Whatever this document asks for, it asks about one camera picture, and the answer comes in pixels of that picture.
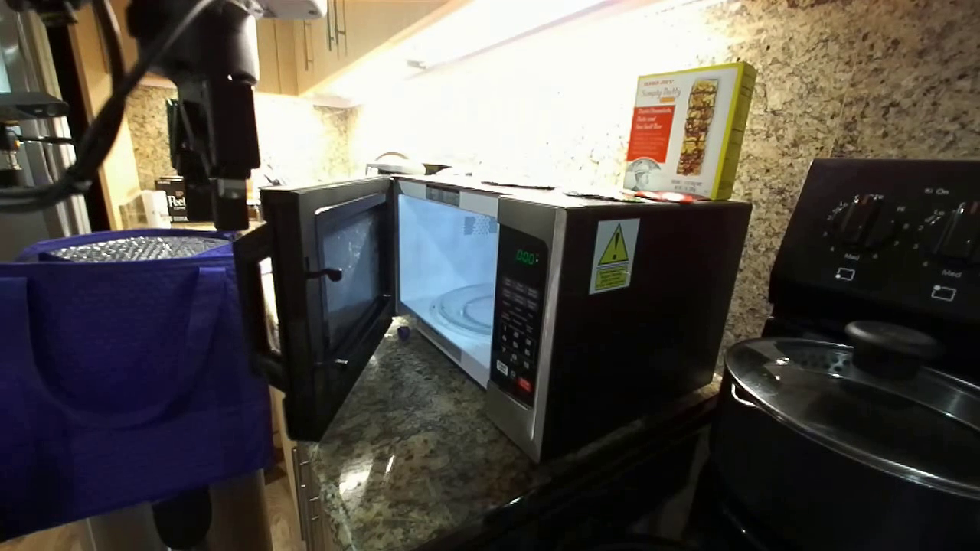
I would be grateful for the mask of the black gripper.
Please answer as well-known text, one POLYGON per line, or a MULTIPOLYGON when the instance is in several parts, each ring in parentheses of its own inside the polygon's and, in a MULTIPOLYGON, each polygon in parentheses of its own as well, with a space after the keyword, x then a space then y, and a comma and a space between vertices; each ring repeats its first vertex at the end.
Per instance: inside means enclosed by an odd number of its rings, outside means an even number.
POLYGON ((255 86, 235 80, 181 84, 165 116, 186 216, 211 221, 225 231, 245 228, 245 185, 261 164, 255 86))

